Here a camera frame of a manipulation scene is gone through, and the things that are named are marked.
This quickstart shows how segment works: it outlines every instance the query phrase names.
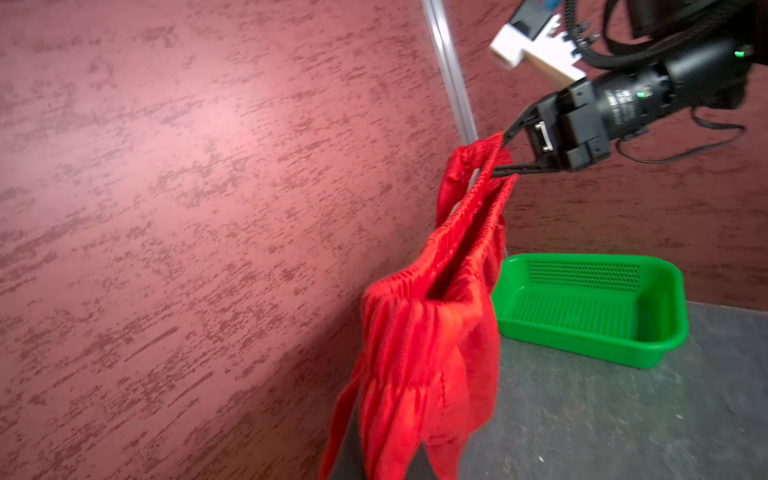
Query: red textured wall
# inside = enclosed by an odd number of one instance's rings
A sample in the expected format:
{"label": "red textured wall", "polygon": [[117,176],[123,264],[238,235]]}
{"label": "red textured wall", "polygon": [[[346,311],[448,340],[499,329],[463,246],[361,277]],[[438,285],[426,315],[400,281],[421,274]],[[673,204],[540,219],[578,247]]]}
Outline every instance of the red textured wall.
{"label": "red textured wall", "polygon": [[[518,2],[445,0],[481,137],[506,128],[523,108],[553,91],[522,65],[500,69],[488,53]],[[580,20],[600,31],[604,0],[579,0]],[[624,3],[612,22],[629,39]],[[602,73],[590,70],[593,78]],[[680,267],[691,300],[768,310],[768,68],[755,67],[745,105],[707,111],[742,123],[747,137],[732,146],[669,165],[643,165],[614,154],[577,174],[527,176],[507,202],[511,253],[636,253]],[[627,144],[638,157],[670,156],[728,138],[694,126],[681,112]],[[530,148],[515,142],[517,161]]]}
{"label": "red textured wall", "polygon": [[457,143],[418,2],[0,2],[0,478],[312,478]]}

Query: green basket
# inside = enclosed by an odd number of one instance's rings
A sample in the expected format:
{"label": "green basket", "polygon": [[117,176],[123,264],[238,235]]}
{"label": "green basket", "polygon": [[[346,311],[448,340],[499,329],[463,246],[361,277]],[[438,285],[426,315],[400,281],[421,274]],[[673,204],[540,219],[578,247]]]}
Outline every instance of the green basket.
{"label": "green basket", "polygon": [[653,257],[515,255],[492,300],[503,336],[642,369],[688,335],[683,274]]}

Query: gray tabletop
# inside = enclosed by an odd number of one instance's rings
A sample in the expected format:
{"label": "gray tabletop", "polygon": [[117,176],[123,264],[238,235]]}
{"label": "gray tabletop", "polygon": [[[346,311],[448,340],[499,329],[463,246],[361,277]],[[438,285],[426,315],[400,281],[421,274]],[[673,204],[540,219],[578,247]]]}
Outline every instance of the gray tabletop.
{"label": "gray tabletop", "polygon": [[691,303],[653,369],[502,338],[459,478],[768,479],[768,314]]}

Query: red garment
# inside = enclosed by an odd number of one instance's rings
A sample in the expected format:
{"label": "red garment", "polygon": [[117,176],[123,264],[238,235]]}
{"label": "red garment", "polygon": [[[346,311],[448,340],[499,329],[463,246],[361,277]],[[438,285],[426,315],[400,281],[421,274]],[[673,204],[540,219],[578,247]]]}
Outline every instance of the red garment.
{"label": "red garment", "polygon": [[511,162],[501,143],[496,134],[453,152],[438,197],[439,228],[413,265],[363,296],[363,349],[336,404],[321,480],[358,395],[369,480],[402,480],[422,442],[437,476],[453,480],[469,434],[491,418],[499,340],[490,292],[504,257],[501,211],[516,177],[491,178],[495,165]]}

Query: black wire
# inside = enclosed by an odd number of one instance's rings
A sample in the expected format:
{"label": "black wire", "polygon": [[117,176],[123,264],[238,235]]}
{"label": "black wire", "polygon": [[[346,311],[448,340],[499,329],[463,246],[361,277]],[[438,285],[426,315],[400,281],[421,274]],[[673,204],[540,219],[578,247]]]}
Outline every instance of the black wire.
{"label": "black wire", "polygon": [[592,50],[589,42],[581,37],[581,28],[576,19],[577,0],[565,0],[565,27],[568,37],[573,40],[576,49],[581,54],[581,59],[588,65],[603,70],[619,70],[636,67],[653,60],[661,55],[687,46],[691,42],[710,33],[716,27],[727,22],[735,14],[741,12],[753,0],[719,0],[704,10],[704,13],[693,26],[679,34],[665,38],[663,41],[651,45],[643,51],[626,55],[602,55]]}
{"label": "black wire", "polygon": [[625,138],[622,137],[618,142],[616,142],[616,150],[619,152],[619,154],[624,155],[626,158],[629,158],[632,161],[639,162],[641,164],[669,164],[674,161],[678,161],[680,159],[683,159],[685,157],[690,157],[691,155],[700,154],[705,151],[711,151],[716,150],[717,148],[723,147],[730,142],[736,140],[737,138],[741,137],[746,133],[746,127],[744,125],[739,124],[721,124],[716,121],[706,120],[701,117],[696,116],[696,109],[697,107],[693,107],[690,109],[690,117],[696,122],[697,125],[704,128],[709,128],[711,130],[738,130],[739,133],[736,134],[735,137],[729,138],[728,140],[719,141],[715,144],[707,144],[707,145],[701,145],[700,147],[691,148],[688,151],[684,151],[681,154],[677,154],[674,157],[664,158],[662,160],[641,160],[640,158],[632,157],[631,155],[625,153],[623,150],[621,150],[621,144],[624,143]]}

